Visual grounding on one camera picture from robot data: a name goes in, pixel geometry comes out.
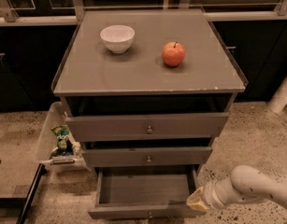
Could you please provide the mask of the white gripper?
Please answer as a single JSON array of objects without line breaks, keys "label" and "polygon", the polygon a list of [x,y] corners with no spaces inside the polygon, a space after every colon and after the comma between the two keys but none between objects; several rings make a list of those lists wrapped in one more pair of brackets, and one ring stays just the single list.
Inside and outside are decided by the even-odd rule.
[{"label": "white gripper", "polygon": [[209,209],[222,210],[230,203],[230,188],[229,180],[209,181],[187,198],[186,205],[200,212],[207,212]]}]

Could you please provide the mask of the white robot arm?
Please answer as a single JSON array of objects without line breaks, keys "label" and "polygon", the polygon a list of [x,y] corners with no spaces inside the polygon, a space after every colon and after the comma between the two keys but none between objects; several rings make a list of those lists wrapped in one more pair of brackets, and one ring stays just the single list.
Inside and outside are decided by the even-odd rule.
[{"label": "white robot arm", "polygon": [[223,210],[231,204],[269,200],[287,210],[287,185],[248,166],[236,166],[222,180],[209,181],[191,194],[186,204],[195,211]]}]

